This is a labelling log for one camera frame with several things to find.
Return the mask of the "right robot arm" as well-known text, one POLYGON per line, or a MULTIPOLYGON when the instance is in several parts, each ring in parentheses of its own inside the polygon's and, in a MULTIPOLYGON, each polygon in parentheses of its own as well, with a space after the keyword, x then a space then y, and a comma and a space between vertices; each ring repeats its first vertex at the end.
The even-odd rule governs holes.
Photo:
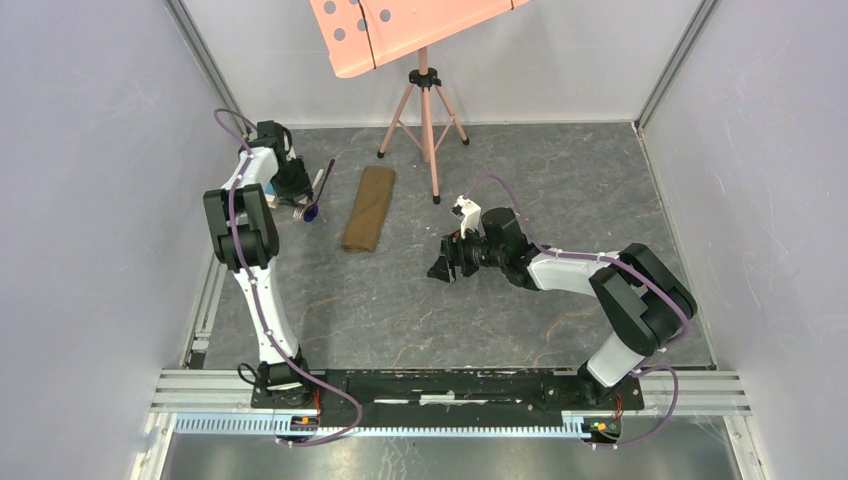
POLYGON ((578 369, 577 392, 602 408, 647 358, 683 334, 697 312, 689 290, 644 244, 612 253, 574 253, 533 244, 507 207, 482 211, 465 198, 452 209, 458 230, 442 237, 428 277, 446 283, 496 268, 514 286, 595 298, 612 334, 578 369))

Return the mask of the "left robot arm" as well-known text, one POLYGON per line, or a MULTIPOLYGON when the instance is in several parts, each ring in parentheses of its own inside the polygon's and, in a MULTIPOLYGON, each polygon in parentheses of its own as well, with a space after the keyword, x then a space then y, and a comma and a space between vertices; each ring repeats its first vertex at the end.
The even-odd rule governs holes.
POLYGON ((266 120, 244 141, 239 163, 218 189, 203 195, 213 250, 233 274, 248 303, 259 348, 253 402, 257 406, 306 405, 314 381, 286 317, 275 273, 280 237, 270 203, 303 207, 313 198, 312 181, 295 153, 292 135, 266 120))

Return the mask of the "clear plastic fork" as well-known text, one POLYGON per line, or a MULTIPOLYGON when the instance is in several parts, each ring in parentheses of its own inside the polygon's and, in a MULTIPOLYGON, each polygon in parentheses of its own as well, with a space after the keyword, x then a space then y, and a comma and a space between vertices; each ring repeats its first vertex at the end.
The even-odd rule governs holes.
POLYGON ((318 187, 321 185, 322 179, 325 175, 324 169, 319 169, 315 175, 315 178, 312 182, 312 195, 307 196, 297 202, 296 207, 294 208, 292 218, 295 220, 301 220, 304 218, 306 210, 314 203, 314 201, 318 198, 318 187))

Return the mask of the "brown cloth napkin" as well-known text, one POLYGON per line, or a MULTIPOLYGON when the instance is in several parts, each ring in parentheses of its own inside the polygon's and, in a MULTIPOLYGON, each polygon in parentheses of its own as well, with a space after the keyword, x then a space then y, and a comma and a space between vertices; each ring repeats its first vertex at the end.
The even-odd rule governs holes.
POLYGON ((396 172, 385 166, 367 166, 362 173, 351 215, 342 236, 347 253, 374 253, 392 199, 396 172))

